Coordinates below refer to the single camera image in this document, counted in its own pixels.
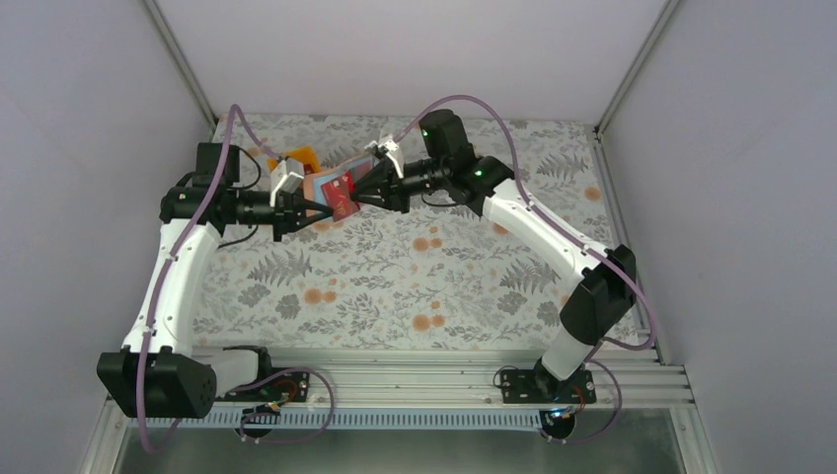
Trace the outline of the tan leather card holder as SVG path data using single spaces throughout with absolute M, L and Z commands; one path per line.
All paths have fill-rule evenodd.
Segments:
M 340 221 L 359 211 L 349 194 L 354 184 L 372 168 L 373 158 L 362 155 L 319 173 L 305 177 L 303 195 L 306 199 L 326 205 L 334 211 L 333 220 Z

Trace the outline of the red VIP credit card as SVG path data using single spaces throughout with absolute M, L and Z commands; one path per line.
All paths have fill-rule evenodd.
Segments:
M 334 222 L 345 220 L 360 211 L 360 205 L 350 196 L 353 185 L 350 172 L 346 172 L 321 186 L 326 205 L 334 210 Z

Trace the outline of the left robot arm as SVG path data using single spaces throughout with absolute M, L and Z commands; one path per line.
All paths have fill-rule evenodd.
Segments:
M 96 372 L 123 413 L 137 419 L 201 419 L 214 401 L 274 372 L 264 347 L 233 346 L 207 361 L 193 358 L 201 286 L 225 228 L 268 226 L 274 241 L 332 216 L 306 199 L 299 178 L 275 191 L 240 186 L 236 145 L 201 142 L 195 167 L 164 195 L 158 257 L 144 301 L 116 352 L 101 354 Z

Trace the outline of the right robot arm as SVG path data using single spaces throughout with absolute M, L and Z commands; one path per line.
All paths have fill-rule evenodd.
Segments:
M 454 205 L 509 231 L 568 277 L 574 288 L 560 311 L 557 336 L 535 371 L 546 383 L 570 379 L 637 302 L 633 252 L 624 245 L 607 248 L 543 206 L 510 166 L 477 154 L 452 111 L 430 112 L 418 128 L 426 151 L 419 161 L 405 162 L 391 135 L 366 145 L 375 163 L 355 182 L 352 200 L 407 213 L 412 197 L 445 191 Z

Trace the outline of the yellow plastic bin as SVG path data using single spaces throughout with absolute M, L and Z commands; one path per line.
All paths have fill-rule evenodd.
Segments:
M 280 162 L 288 175 L 305 177 L 321 171 L 319 157 L 311 146 L 304 146 L 285 153 Z

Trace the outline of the floral table cloth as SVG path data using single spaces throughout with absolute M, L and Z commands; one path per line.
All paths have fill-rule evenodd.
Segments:
M 247 120 L 274 151 L 309 145 L 331 168 L 411 118 Z M 581 233 L 613 246 L 585 125 L 506 123 L 528 190 Z M 574 288 L 499 225 L 421 197 L 407 214 L 365 206 L 330 230 L 271 238 L 261 226 L 213 256 L 192 324 L 197 346 L 544 350 Z

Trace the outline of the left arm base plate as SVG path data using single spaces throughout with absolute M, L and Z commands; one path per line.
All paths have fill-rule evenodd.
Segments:
M 271 373 L 251 382 L 247 389 L 236 387 L 216 398 L 224 402 L 252 402 L 280 404 L 305 402 L 312 375 L 300 368 L 274 368 Z

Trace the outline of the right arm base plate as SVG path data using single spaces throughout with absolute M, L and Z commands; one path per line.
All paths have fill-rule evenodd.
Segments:
M 548 372 L 505 368 L 497 385 L 505 404 L 579 405 L 597 401 L 592 373 L 579 369 L 569 379 L 559 380 Z

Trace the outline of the aluminium rail frame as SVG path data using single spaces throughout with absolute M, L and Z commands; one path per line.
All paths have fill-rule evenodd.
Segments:
M 655 352 L 601 351 L 588 373 L 557 400 L 536 396 L 522 371 L 535 351 L 408 351 L 280 349 L 274 365 L 310 367 L 297 378 L 292 400 L 273 411 L 271 383 L 254 395 L 215 402 L 208 415 L 184 420 L 184 429 L 426 429 L 536 432 L 571 411 L 605 415 L 616 409 L 691 409 L 694 396 L 683 367 L 661 364 Z

